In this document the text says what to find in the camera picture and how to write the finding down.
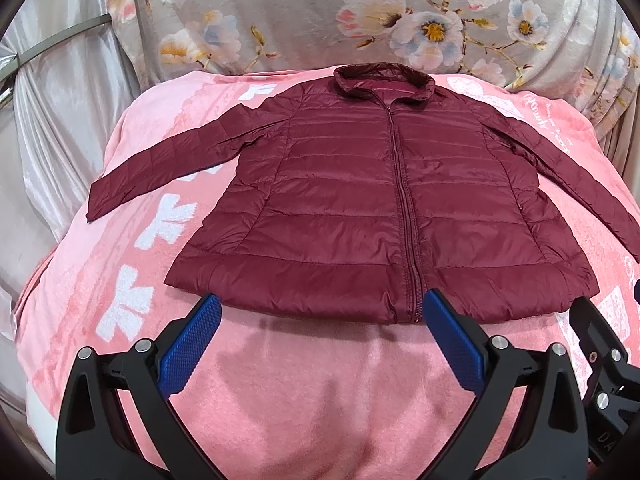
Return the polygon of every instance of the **floral curtain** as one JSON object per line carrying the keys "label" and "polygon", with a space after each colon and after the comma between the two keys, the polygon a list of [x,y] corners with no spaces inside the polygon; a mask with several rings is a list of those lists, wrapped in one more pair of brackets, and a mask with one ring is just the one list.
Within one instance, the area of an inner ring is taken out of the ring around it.
{"label": "floral curtain", "polygon": [[190,70],[240,74],[395,61],[564,98],[603,139],[640,84],[615,0],[108,0],[143,88]]}

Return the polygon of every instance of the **jacket sleeve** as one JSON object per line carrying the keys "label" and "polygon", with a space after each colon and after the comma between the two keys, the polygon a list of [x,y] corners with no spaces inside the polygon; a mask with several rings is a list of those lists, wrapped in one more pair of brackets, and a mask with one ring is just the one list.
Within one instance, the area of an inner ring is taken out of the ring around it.
{"label": "jacket sleeve", "polygon": [[478,120],[500,135],[512,151],[527,159],[538,173],[558,184],[598,218],[640,262],[640,226],[626,208],[591,173],[556,148],[532,126],[504,117],[492,106],[461,96]]}
{"label": "jacket sleeve", "polygon": [[302,95],[301,85],[295,85],[265,99],[258,108],[236,105],[204,126],[136,153],[92,184],[87,220],[100,218],[175,178],[231,160],[244,146],[263,137],[269,126],[290,119],[300,107]]}

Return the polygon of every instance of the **pink blanket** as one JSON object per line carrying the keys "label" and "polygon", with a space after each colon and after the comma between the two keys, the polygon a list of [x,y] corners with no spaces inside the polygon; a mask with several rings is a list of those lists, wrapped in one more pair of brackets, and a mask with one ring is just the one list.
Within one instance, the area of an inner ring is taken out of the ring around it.
{"label": "pink blanket", "polygon": [[[159,140],[215,119],[242,102],[258,106],[302,80],[332,73],[220,76],[193,72],[158,85],[120,119],[105,172]],[[532,124],[603,183],[640,218],[638,206],[602,155],[589,122],[564,101],[512,95],[464,75],[436,82]],[[163,284],[174,257],[234,175],[235,161],[175,180],[91,225],[78,212],[68,235],[36,272],[18,308],[18,354],[31,385],[57,417],[78,349],[123,351],[154,338],[196,303]],[[594,298],[638,355],[640,311],[633,299],[639,266],[580,205],[541,177],[586,252],[601,293]],[[566,314],[486,327],[523,348],[570,348],[581,388],[588,366]],[[369,326],[278,319],[226,308],[220,329],[185,390],[172,404],[230,480],[412,479],[459,423],[471,394],[457,385],[423,326]],[[508,436],[517,400],[486,460]],[[124,399],[145,455],[159,457],[129,398]]]}

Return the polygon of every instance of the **jacket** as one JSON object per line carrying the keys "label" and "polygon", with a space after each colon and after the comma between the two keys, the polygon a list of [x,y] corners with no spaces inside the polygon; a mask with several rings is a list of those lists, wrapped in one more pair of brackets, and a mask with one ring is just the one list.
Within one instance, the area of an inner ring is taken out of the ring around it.
{"label": "jacket", "polygon": [[89,221],[240,154],[165,283],[285,316],[417,322],[437,287],[499,322],[567,309],[598,283],[538,172],[636,260],[622,204],[535,129],[399,64],[344,66],[133,155]]}

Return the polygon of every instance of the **blue gripper pad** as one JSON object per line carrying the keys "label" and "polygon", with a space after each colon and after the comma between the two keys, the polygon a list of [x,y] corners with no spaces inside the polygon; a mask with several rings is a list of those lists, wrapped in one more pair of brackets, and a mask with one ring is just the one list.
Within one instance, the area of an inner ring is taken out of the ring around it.
{"label": "blue gripper pad", "polygon": [[220,300],[211,294],[168,349],[158,366],[158,390],[167,400],[181,392],[222,319]]}
{"label": "blue gripper pad", "polygon": [[484,390],[484,359],[452,307],[435,290],[422,298],[422,318],[462,388],[479,396]]}

